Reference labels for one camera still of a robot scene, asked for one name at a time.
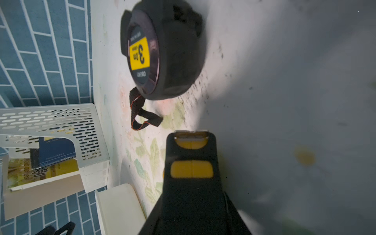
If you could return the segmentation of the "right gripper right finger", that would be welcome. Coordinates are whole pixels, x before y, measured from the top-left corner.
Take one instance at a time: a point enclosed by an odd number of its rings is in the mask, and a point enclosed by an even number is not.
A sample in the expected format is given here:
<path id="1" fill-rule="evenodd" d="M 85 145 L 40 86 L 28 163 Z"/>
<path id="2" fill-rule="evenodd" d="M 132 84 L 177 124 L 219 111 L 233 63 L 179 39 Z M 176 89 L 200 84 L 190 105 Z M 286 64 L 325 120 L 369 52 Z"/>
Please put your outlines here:
<path id="1" fill-rule="evenodd" d="M 226 204 L 226 224 L 227 235 L 252 235 L 247 228 L 240 214 L 236 210 L 234 204 L 230 200 L 227 193 L 224 193 L 224 199 Z"/>

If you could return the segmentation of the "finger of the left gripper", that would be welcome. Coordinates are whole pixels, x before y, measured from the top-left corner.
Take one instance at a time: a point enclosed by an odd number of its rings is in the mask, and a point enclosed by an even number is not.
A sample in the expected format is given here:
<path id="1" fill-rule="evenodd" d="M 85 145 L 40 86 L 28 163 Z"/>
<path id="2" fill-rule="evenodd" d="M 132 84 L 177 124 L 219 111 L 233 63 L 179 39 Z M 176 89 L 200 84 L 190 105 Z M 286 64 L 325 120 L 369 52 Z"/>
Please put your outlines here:
<path id="1" fill-rule="evenodd" d="M 75 223 L 70 221 L 59 229 L 56 229 L 53 226 L 47 226 L 43 230 L 38 232 L 36 235 L 72 235 L 74 229 Z"/>

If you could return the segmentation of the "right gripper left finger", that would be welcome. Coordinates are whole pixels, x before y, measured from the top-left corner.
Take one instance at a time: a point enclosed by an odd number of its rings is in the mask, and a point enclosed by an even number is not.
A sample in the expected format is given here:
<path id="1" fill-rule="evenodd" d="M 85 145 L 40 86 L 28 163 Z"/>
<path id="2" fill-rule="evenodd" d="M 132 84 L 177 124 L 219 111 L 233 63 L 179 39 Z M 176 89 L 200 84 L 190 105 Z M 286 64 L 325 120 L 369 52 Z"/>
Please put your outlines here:
<path id="1" fill-rule="evenodd" d="M 160 196 L 138 235 L 163 235 L 163 198 Z"/>

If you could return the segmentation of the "black yellow tape measure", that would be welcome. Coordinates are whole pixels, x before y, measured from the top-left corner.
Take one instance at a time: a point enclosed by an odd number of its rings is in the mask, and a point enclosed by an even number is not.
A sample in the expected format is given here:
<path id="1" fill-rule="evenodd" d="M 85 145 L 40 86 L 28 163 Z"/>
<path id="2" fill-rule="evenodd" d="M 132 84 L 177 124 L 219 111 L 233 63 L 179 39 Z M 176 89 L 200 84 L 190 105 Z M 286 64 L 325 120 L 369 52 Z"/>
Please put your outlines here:
<path id="1" fill-rule="evenodd" d="M 162 235 L 227 233 L 214 134 L 177 131 L 167 136 L 161 203 Z"/>

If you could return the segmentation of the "round black tape measure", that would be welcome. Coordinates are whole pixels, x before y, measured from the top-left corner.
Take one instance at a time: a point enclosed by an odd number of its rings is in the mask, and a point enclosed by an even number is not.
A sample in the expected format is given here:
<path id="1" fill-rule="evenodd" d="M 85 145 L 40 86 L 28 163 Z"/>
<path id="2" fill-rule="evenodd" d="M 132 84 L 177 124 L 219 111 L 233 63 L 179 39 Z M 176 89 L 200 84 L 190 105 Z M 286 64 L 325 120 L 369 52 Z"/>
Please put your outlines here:
<path id="1" fill-rule="evenodd" d="M 140 1 L 124 11 L 120 47 L 135 82 L 129 93 L 133 130 L 162 123 L 143 108 L 146 100 L 178 97 L 195 82 L 202 31 L 202 16 L 186 1 Z"/>

